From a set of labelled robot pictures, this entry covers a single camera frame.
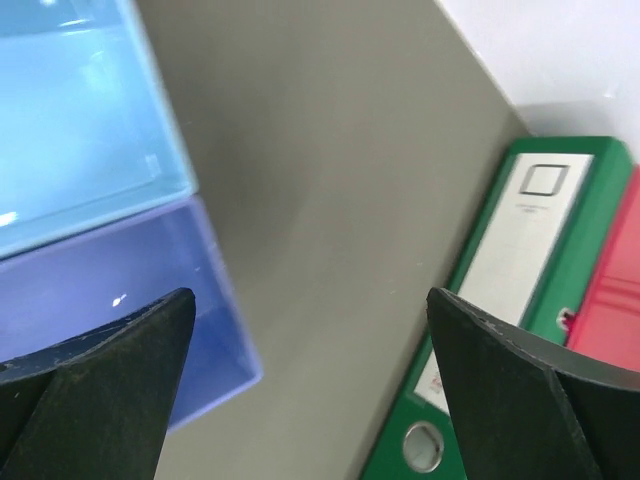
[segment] binder finger hole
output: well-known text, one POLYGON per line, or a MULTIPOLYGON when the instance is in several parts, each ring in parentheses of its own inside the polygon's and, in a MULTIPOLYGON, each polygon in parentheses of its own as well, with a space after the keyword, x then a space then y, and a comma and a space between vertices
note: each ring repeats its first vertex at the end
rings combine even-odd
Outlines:
POLYGON ((560 312, 558 312, 558 316, 556 318, 556 324, 561 330, 568 332, 571 329, 571 324, 575 319, 576 314, 569 310, 568 308, 562 308, 560 312))
POLYGON ((417 422, 409 427, 404 437, 402 451, 411 470, 418 473, 431 473, 442 461, 444 439, 435 425, 417 422))

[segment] green binder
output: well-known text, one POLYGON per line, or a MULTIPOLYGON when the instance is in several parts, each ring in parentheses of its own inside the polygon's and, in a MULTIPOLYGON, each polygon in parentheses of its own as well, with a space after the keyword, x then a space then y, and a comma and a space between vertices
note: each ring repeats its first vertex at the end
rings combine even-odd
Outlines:
MULTIPOLYGON (((448 288, 501 320, 563 343, 559 320, 580 306, 631 171, 624 144, 610 137, 517 140, 448 288)), ((427 332, 360 478, 464 480, 447 412, 427 332)))

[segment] plastic storage tray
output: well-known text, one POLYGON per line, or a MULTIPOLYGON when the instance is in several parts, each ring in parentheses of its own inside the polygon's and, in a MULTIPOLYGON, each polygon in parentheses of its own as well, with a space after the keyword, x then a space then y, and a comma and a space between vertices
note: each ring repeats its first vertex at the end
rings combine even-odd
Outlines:
POLYGON ((178 287, 196 322, 170 428, 262 376, 197 197, 0 262, 0 361, 128 315, 178 287))
POLYGON ((127 0, 0 2, 0 258, 196 190, 127 0))

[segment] black object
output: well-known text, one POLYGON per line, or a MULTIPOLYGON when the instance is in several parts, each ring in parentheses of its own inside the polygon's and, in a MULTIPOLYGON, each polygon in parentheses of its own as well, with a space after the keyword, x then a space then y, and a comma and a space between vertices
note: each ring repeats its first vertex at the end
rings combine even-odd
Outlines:
POLYGON ((504 323, 446 290, 432 289, 427 301, 469 480, 640 478, 640 374, 504 323))
POLYGON ((1 365, 0 480, 153 479, 194 320, 176 290, 1 365))

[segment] white label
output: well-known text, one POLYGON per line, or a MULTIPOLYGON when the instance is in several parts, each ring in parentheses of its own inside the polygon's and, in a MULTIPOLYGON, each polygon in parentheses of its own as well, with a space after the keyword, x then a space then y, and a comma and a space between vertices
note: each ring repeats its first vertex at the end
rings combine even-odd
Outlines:
MULTIPOLYGON (((592 155, 518 156, 458 295, 519 325, 589 170, 592 155)), ((449 413, 435 355, 414 392, 449 413)))

